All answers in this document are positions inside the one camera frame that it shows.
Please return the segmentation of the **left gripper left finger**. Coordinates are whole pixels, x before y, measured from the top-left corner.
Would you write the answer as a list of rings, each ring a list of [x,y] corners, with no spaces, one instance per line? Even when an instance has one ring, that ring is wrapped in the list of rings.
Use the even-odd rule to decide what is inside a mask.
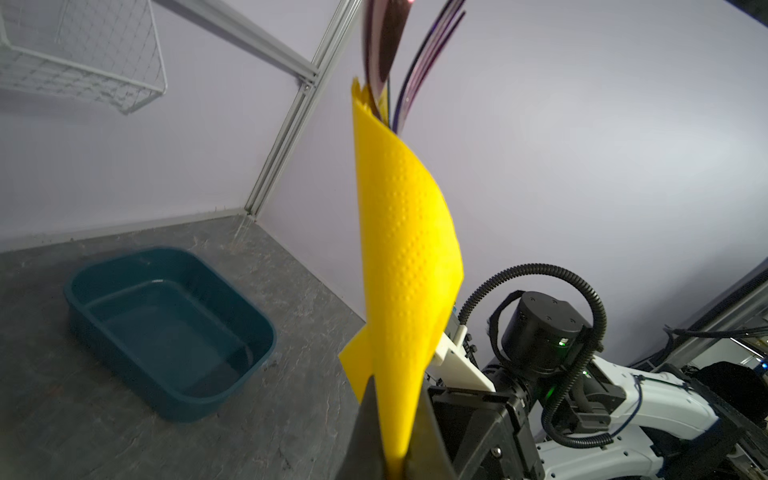
[[[370,377],[337,480],[382,480],[384,453],[379,426],[375,380]]]

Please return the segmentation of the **purple metal fork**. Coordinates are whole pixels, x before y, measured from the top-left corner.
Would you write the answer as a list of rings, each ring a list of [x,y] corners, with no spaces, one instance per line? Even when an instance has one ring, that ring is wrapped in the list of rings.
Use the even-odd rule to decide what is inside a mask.
[[[399,134],[404,127],[421,86],[463,20],[466,14],[464,4],[465,0],[447,1],[422,41],[398,96],[390,124],[391,130],[395,134]]]

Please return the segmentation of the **purple metal spoon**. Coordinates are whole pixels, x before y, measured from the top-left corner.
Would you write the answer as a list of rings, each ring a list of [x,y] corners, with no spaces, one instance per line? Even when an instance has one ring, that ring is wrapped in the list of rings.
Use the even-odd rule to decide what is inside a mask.
[[[363,59],[365,81],[374,115],[383,120],[378,104],[394,64],[399,44],[412,8],[409,0],[369,0],[364,2]]]

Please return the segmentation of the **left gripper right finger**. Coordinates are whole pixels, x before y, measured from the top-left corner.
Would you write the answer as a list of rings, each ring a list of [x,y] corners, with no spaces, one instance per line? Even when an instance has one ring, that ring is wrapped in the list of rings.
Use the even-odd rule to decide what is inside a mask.
[[[427,392],[422,392],[418,400],[405,459],[404,478],[410,480],[457,478]]]

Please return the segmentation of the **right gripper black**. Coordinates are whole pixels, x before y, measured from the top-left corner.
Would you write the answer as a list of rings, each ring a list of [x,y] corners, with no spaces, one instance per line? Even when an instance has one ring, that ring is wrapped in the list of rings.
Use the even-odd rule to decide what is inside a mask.
[[[510,381],[500,392],[431,387],[428,394],[459,479],[542,479],[544,467],[529,413],[529,385]]]

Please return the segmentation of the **yellow paper napkin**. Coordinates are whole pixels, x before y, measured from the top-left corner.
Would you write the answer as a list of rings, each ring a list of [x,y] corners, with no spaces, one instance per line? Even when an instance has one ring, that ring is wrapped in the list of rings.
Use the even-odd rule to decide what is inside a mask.
[[[453,220],[428,169],[351,86],[366,324],[339,359],[356,397],[375,382],[386,476],[401,479],[427,366],[464,279]]]

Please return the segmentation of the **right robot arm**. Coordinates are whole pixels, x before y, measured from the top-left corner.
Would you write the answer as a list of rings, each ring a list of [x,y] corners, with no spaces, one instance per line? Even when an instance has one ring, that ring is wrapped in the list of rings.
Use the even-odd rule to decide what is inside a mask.
[[[488,321],[493,359],[475,363],[474,309],[505,282],[564,281],[591,318],[536,291],[510,293]],[[460,479],[763,479],[767,383],[760,371],[718,363],[651,371],[600,357],[607,315],[577,274],[528,263],[486,280],[459,311],[431,369],[429,401]]]

